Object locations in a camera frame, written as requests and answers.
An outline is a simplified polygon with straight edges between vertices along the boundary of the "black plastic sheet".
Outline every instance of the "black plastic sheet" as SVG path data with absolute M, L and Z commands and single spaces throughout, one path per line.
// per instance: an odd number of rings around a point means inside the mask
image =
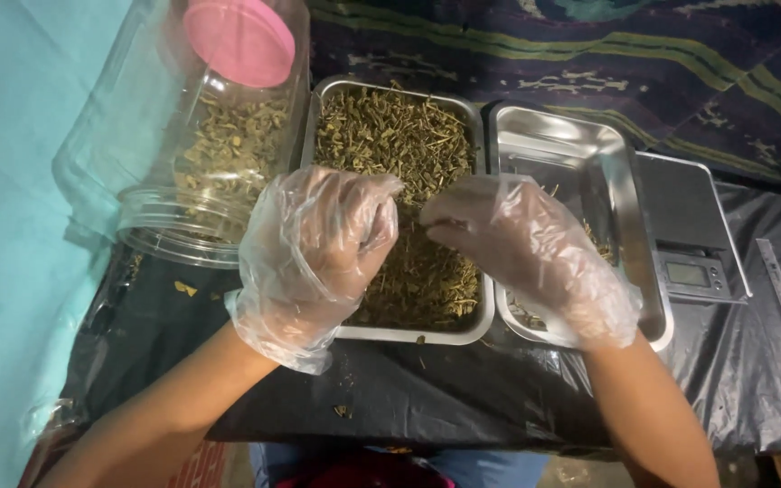
M 720 196 L 754 297 L 748 305 L 673 304 L 676 333 L 660 355 L 719 454 L 778 452 L 781 310 L 755 238 L 770 239 L 781 264 L 781 195 L 720 185 Z M 63 397 L 74 400 L 84 426 L 218 330 L 227 320 L 220 298 L 239 287 L 235 270 L 137 256 L 117 248 L 75 343 Z M 322 376 L 274 371 L 208 437 L 578 455 L 609 447 L 580 354 L 528 342 L 499 320 L 465 347 L 337 340 L 332 351 Z M 352 417 L 337 415 L 337 405 Z

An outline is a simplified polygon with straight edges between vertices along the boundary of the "gloved hand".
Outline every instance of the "gloved hand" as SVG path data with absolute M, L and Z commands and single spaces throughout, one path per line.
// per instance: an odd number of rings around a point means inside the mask
M 560 317 L 573 347 L 626 347 L 640 316 L 637 290 L 602 259 L 570 211 L 529 176 L 465 176 L 421 212 L 429 238 L 459 250 L 523 305 Z
M 237 334 L 282 366 L 320 374 L 398 236 L 396 176 L 310 166 L 264 189 L 240 244 L 243 288 L 225 296 Z

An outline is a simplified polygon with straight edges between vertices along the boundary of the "pink lid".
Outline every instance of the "pink lid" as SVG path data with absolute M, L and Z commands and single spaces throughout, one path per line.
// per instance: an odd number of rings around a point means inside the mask
M 194 51 L 223 77 L 252 88 L 288 79 L 294 36 L 260 0 L 192 0 L 182 22 Z

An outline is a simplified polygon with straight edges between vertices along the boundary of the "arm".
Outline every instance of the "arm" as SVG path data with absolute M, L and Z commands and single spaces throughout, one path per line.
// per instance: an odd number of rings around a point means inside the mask
M 524 305 L 549 312 L 548 331 L 583 351 L 614 446 L 639 487 L 719 486 L 698 419 L 638 332 L 640 299 L 565 206 L 527 176 L 466 176 L 427 202 L 421 223 Z
M 673 377 L 638 333 L 631 346 L 584 352 L 589 381 L 639 488 L 718 488 L 710 443 Z
M 318 374 L 336 329 L 396 242 L 394 176 L 319 167 L 261 193 L 240 244 L 231 321 L 198 351 L 105 415 L 41 488 L 161 486 L 207 430 L 276 366 Z
M 95 423 L 39 488 L 162 486 L 212 424 L 278 364 L 230 322 L 146 390 Z

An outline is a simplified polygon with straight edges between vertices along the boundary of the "metal tray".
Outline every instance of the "metal tray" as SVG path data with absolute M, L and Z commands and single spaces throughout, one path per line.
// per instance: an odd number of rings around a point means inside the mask
M 658 255 L 642 210 L 635 150 L 612 127 L 499 103 L 489 113 L 490 171 L 528 174 L 585 220 L 600 242 L 611 246 L 617 266 L 643 297 L 638 327 L 654 350 L 673 337 L 665 283 L 656 272 Z M 525 327 L 508 308 L 496 284 L 496 306 L 511 330 L 550 342 L 550 334 Z
M 360 91 L 363 87 L 368 89 L 389 89 L 387 87 L 360 83 L 349 76 L 332 76 L 325 79 L 312 92 L 309 107 L 309 117 L 306 120 L 306 138 L 303 147 L 301 168 L 312 163 L 315 153 L 315 130 L 321 117 L 321 102 L 326 97 L 342 91 Z M 475 153 L 475 174 L 484 174 L 487 171 L 484 162 L 484 131 L 481 115 L 477 108 L 466 100 L 447 95 L 430 95 L 412 91 L 395 90 L 415 99 L 429 98 L 436 105 L 448 110 L 460 118 L 466 124 L 466 137 Z M 384 327 L 368 327 L 343 324 L 339 329 L 339 338 L 366 338 L 372 340 L 394 340 L 397 342 L 423 342 L 429 344 L 463 345 L 475 342 L 490 328 L 495 311 L 493 280 L 486 274 L 481 274 L 481 300 L 473 313 L 463 317 L 465 327 L 460 332 L 434 332 L 418 329 L 393 329 Z

